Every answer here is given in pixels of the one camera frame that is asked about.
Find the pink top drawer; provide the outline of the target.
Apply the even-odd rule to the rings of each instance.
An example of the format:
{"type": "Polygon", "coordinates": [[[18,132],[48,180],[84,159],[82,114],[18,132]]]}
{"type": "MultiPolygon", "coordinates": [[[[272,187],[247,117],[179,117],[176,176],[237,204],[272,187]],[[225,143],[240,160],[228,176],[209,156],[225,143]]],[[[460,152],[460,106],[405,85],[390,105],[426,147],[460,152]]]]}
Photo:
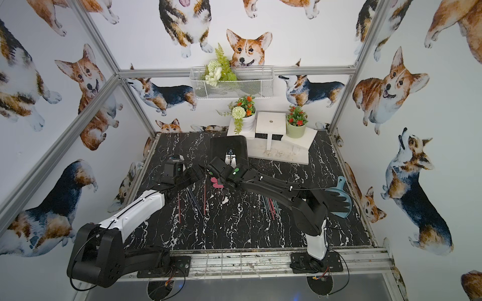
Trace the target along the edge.
{"type": "Polygon", "coordinates": [[[215,189],[223,189],[223,184],[220,184],[217,178],[211,177],[210,181],[215,189]]]}

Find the black drawer cabinet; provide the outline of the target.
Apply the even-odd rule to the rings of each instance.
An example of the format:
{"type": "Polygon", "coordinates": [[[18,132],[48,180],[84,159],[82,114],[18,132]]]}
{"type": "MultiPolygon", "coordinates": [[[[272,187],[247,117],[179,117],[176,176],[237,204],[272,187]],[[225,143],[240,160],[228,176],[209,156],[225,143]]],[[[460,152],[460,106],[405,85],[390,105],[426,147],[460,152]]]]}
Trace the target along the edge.
{"type": "Polygon", "coordinates": [[[233,135],[225,137],[213,137],[210,139],[208,162],[210,163],[214,158],[221,158],[225,161],[227,151],[233,149],[237,164],[249,164],[247,139],[243,135],[233,135]]]}

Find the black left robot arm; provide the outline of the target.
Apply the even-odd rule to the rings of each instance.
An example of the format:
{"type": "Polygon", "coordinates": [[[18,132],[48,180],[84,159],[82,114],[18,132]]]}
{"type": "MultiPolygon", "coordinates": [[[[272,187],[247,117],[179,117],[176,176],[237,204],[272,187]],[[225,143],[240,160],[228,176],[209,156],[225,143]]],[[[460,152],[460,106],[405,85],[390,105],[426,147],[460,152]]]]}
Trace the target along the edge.
{"type": "Polygon", "coordinates": [[[163,176],[152,188],[112,217],[98,224],[85,224],[79,229],[67,267],[69,280],[108,288],[133,272],[152,269],[161,273],[172,272],[172,260],[166,248],[150,246],[127,251],[124,243],[169,199],[203,176],[203,169],[197,164],[186,168],[182,158],[167,160],[163,176]]]}

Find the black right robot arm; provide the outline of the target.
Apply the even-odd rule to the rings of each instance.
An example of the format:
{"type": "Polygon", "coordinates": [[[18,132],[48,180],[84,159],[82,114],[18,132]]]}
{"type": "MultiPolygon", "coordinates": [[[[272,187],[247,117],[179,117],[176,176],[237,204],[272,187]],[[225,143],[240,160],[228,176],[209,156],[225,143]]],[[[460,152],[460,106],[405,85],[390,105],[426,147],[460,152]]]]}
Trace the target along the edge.
{"type": "Polygon", "coordinates": [[[351,213],[351,198],[341,188],[307,188],[263,174],[248,164],[232,167],[220,158],[214,158],[206,170],[224,188],[258,194],[289,209],[294,224],[305,234],[308,255],[316,260],[323,260],[328,253],[328,215],[346,218],[351,213]]]}

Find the red pencil near drawer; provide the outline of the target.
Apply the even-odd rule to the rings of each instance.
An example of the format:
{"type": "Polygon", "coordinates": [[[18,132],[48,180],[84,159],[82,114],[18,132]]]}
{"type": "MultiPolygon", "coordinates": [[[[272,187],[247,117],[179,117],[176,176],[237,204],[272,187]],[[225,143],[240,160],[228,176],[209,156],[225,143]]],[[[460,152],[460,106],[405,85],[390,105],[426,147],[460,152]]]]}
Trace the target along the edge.
{"type": "Polygon", "coordinates": [[[206,179],[203,182],[203,215],[206,216],[207,212],[207,183],[206,179]]]}

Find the red pencil far left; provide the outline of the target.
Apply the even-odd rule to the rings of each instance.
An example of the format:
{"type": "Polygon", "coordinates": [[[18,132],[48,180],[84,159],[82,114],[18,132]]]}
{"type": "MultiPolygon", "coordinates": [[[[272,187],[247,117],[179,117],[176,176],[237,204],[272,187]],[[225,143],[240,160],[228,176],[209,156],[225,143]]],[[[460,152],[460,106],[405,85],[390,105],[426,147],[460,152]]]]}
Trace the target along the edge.
{"type": "Polygon", "coordinates": [[[182,223],[182,209],[181,209],[181,201],[180,201],[180,193],[177,194],[177,202],[178,202],[178,223],[182,223]]]}

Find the dark blue pencil left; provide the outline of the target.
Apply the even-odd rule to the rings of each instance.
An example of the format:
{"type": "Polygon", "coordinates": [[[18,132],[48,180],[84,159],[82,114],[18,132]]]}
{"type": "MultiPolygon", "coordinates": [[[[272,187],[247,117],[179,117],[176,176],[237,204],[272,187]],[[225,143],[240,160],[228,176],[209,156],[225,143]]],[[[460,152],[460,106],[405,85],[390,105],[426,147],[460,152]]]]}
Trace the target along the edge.
{"type": "Polygon", "coordinates": [[[204,216],[203,208],[201,207],[200,202],[198,201],[197,197],[194,195],[193,191],[190,188],[187,188],[187,196],[190,203],[192,204],[194,211],[204,216]]]}

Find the white wooden stand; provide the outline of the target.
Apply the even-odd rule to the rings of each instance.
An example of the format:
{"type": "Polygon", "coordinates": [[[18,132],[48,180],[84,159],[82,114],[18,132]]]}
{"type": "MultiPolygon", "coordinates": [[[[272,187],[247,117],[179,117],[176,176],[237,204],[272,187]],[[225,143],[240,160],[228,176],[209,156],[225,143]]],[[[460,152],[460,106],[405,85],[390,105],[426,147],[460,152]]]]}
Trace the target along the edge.
{"type": "Polygon", "coordinates": [[[306,128],[300,138],[288,137],[285,114],[279,112],[258,112],[243,118],[241,123],[239,134],[247,139],[250,158],[304,165],[309,163],[309,150],[317,130],[306,128]]]}

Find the red pencil right group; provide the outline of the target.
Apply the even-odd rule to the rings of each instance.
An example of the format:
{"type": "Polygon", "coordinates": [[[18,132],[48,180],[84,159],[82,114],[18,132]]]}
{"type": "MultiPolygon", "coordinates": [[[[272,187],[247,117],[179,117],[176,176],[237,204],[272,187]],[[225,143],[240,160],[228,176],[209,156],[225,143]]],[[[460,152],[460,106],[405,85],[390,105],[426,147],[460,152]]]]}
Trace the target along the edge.
{"type": "Polygon", "coordinates": [[[276,210],[274,208],[274,204],[272,202],[272,199],[267,198],[266,203],[267,203],[267,206],[269,207],[269,212],[271,214],[272,219],[275,220],[276,219],[276,210]]]}

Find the white pot orange flowers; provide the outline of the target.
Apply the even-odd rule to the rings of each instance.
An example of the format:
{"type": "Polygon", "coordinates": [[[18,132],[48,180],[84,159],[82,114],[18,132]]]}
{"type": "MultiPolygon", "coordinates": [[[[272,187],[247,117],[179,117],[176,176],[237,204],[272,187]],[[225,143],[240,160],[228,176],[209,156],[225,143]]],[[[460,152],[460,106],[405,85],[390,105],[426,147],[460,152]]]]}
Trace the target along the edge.
{"type": "Polygon", "coordinates": [[[254,128],[256,120],[255,97],[252,95],[243,96],[228,104],[228,110],[217,113],[221,116],[231,116],[234,124],[234,133],[242,134],[254,128]]]}

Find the green pot red flowers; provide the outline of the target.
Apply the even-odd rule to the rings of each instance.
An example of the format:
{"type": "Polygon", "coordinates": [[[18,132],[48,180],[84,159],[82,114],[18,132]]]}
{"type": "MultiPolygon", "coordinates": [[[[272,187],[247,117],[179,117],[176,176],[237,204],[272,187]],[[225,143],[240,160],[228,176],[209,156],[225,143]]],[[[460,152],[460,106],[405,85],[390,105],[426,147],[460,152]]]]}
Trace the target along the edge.
{"type": "Polygon", "coordinates": [[[291,105],[286,115],[286,135],[293,139],[305,134],[308,115],[300,106],[291,105]]]}

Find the green fern with white flowers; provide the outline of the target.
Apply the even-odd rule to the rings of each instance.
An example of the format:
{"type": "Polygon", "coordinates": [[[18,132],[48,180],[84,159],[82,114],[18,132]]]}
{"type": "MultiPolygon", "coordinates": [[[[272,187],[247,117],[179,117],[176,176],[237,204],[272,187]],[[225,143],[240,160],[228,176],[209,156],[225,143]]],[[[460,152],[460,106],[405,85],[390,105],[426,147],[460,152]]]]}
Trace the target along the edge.
{"type": "Polygon", "coordinates": [[[232,71],[229,59],[225,56],[221,44],[215,49],[216,59],[211,60],[205,66],[205,73],[202,76],[208,85],[217,87],[220,82],[237,81],[236,74],[232,71]]]}

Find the teal plastic scoop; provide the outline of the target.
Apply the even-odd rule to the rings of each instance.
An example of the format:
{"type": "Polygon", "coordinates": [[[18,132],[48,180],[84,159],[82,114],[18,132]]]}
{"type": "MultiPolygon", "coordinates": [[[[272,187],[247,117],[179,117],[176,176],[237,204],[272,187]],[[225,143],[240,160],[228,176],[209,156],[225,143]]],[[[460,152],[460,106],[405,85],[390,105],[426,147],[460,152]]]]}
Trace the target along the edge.
{"type": "Polygon", "coordinates": [[[346,178],[339,176],[336,186],[325,189],[329,192],[327,205],[329,212],[340,218],[348,218],[353,207],[351,194],[344,190],[345,184],[346,178]]]}

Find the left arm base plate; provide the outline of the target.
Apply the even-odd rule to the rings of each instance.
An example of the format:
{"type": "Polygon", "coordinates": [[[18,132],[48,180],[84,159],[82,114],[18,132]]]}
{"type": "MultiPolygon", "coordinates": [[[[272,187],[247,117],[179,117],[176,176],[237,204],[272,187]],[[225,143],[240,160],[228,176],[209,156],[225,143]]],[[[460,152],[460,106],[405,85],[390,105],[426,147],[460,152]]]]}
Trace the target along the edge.
{"type": "Polygon", "coordinates": [[[189,256],[171,257],[169,263],[162,263],[160,267],[141,270],[137,273],[138,278],[169,278],[189,276],[192,258],[189,256]]]}

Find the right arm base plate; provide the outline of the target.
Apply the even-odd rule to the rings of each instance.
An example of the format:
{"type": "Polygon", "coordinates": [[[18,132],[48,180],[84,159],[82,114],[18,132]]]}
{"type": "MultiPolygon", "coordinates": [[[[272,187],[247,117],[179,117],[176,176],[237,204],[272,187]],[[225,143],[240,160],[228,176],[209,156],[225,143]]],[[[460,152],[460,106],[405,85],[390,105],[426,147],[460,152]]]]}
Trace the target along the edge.
{"type": "Polygon", "coordinates": [[[338,253],[334,250],[329,251],[325,258],[318,260],[309,254],[305,253],[291,253],[290,254],[290,268],[293,273],[328,273],[328,272],[343,272],[343,261],[338,253]]]}

